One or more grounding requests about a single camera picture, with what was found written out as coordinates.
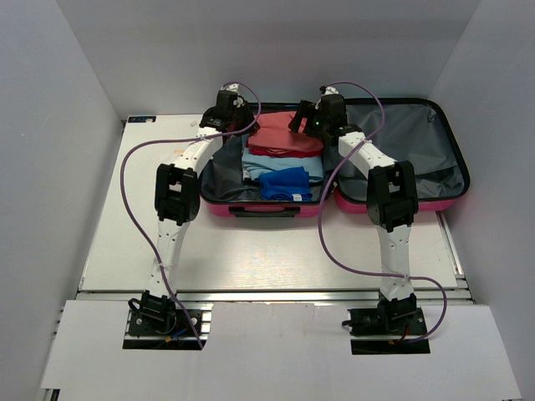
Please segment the salmon pink garment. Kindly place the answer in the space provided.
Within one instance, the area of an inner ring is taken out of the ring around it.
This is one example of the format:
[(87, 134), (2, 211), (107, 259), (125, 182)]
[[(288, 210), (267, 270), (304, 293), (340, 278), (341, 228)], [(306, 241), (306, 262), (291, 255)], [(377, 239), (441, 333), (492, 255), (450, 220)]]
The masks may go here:
[(294, 115), (294, 112), (262, 114), (258, 120), (260, 128), (249, 135), (246, 142), (247, 148), (302, 151), (323, 149), (324, 145), (321, 140), (309, 137), (303, 132), (304, 123), (301, 123), (299, 132), (290, 131), (288, 124)]

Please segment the bright red garment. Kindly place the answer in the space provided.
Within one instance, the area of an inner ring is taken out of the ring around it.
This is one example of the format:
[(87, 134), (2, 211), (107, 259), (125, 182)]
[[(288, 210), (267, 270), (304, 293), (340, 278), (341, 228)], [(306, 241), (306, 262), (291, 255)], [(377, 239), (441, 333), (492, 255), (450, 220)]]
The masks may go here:
[(302, 151), (302, 150), (277, 150), (277, 149), (268, 149), (268, 148), (248, 147), (248, 150), (252, 155), (262, 155), (262, 156), (270, 156), (270, 157), (276, 157), (276, 158), (286, 158), (286, 157), (307, 158), (307, 157), (321, 156), (323, 153), (322, 149), (312, 150), (312, 151)]

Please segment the pink hard-shell suitcase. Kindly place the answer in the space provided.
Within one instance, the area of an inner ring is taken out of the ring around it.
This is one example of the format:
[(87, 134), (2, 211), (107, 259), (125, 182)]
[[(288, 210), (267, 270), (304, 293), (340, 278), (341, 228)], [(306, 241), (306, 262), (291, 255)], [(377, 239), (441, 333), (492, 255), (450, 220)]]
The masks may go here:
[[(366, 134), (380, 123), (384, 127), (372, 139), (389, 157), (408, 160), (415, 170), (415, 184), (420, 211), (443, 211), (463, 196), (470, 185), (469, 171), (445, 113), (430, 100), (418, 98), (383, 98), (378, 106), (372, 99), (348, 99), (349, 122)], [(201, 173), (201, 196), (211, 211), (228, 216), (233, 207), (250, 210), (266, 203), (261, 199), (260, 184), (242, 181), (242, 152), (247, 135), (233, 136), (212, 156)], [(331, 174), (335, 174), (336, 203), (348, 213), (366, 211), (367, 178), (356, 167), (342, 162), (334, 146), (323, 148), (320, 156), (324, 179), (310, 183), (311, 201), (298, 202), (303, 216), (313, 216), (321, 193)]]

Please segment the light blue garment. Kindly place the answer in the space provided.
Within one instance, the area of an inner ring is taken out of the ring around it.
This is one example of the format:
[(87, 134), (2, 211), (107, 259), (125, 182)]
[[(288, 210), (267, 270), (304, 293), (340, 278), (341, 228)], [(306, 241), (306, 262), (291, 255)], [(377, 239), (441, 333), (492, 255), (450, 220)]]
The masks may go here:
[(274, 171), (303, 167), (308, 172), (310, 183), (317, 183), (324, 179), (324, 168), (320, 156), (307, 158), (276, 158), (262, 155), (252, 155), (248, 148), (242, 152), (242, 168), (250, 172), (253, 181), (259, 176)]

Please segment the royal blue towel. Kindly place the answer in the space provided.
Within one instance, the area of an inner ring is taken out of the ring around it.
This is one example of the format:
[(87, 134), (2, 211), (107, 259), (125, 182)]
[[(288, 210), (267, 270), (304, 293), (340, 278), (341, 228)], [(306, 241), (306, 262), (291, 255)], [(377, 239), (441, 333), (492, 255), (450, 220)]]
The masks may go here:
[(293, 167), (261, 174), (259, 177), (263, 201), (311, 201), (309, 173), (303, 167)]

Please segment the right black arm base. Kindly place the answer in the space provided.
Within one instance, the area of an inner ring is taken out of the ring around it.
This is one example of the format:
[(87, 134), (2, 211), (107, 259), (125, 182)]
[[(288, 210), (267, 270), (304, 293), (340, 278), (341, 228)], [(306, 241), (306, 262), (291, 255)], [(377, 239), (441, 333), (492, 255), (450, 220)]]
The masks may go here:
[(400, 318), (388, 319), (386, 312), (376, 308), (353, 308), (341, 326), (349, 330), (353, 355), (424, 355), (431, 353), (429, 340), (424, 338), (427, 326), (421, 308)]

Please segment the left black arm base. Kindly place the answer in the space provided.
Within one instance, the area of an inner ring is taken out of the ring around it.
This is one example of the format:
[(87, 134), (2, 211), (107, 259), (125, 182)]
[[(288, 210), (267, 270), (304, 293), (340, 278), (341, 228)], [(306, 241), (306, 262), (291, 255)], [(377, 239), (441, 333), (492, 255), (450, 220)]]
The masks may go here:
[(186, 313), (167, 296), (156, 297), (148, 291), (128, 301), (129, 315), (123, 349), (200, 351), (196, 333), (201, 338), (203, 311)]

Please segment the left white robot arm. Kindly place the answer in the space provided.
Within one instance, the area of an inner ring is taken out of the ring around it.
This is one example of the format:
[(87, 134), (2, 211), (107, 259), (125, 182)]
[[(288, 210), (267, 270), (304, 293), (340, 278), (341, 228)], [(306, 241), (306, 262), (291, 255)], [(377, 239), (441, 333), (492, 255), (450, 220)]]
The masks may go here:
[(186, 231), (200, 210), (201, 173), (231, 135), (259, 129), (259, 115), (239, 94), (238, 83), (228, 83), (217, 93), (216, 104), (202, 115), (196, 135), (170, 164), (161, 164), (155, 178), (155, 211), (158, 238), (150, 295), (171, 293), (171, 273), (177, 268)]

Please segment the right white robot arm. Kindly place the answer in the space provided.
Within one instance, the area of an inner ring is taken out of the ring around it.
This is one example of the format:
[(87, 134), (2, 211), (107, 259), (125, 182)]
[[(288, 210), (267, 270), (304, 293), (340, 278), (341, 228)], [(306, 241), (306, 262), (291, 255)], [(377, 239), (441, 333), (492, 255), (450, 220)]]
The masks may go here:
[(356, 124), (348, 121), (345, 99), (335, 90), (317, 102), (303, 100), (288, 124), (337, 148), (340, 156), (367, 178), (366, 210), (380, 239), (381, 282), (377, 321), (395, 333), (416, 311), (410, 282), (410, 228), (418, 211), (414, 167), (379, 150)]

